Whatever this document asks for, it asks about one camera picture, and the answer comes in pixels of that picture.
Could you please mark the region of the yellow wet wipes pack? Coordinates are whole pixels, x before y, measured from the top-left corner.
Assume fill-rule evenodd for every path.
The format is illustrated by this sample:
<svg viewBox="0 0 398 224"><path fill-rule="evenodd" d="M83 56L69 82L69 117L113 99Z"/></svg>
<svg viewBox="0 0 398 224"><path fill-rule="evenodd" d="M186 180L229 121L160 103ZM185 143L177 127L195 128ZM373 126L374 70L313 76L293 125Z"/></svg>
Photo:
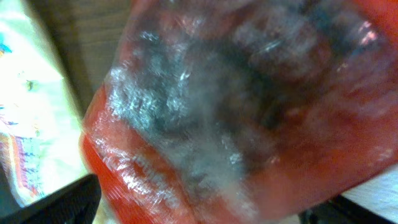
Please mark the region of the yellow wet wipes pack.
<svg viewBox="0 0 398 224"><path fill-rule="evenodd" d="M1 167L26 207L87 174L67 75L27 1L1 0Z"/></svg>

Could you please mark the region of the red snack bag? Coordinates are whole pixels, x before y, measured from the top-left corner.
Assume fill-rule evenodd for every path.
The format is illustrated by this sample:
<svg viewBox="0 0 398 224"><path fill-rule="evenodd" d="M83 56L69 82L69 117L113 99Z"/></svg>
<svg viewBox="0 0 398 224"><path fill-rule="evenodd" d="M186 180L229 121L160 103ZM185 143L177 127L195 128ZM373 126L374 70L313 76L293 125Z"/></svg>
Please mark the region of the red snack bag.
<svg viewBox="0 0 398 224"><path fill-rule="evenodd" d="M121 223L269 223L397 164L396 1L134 1L83 122Z"/></svg>

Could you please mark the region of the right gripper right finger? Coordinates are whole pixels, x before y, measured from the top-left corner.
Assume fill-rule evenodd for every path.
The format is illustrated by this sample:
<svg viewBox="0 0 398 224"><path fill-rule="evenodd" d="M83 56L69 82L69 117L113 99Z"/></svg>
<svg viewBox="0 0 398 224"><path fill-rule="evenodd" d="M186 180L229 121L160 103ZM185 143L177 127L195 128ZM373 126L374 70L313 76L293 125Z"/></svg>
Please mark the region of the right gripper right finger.
<svg viewBox="0 0 398 224"><path fill-rule="evenodd" d="M339 195L298 214L300 224L396 224Z"/></svg>

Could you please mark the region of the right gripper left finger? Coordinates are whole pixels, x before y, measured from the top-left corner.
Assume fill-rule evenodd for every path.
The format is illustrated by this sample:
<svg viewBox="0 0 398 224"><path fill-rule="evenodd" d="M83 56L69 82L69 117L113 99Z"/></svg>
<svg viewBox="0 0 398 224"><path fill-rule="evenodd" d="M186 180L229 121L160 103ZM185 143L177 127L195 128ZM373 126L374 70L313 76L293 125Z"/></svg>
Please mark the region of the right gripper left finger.
<svg viewBox="0 0 398 224"><path fill-rule="evenodd" d="M101 200L97 175L89 174L68 186L2 216L1 223L93 223Z"/></svg>

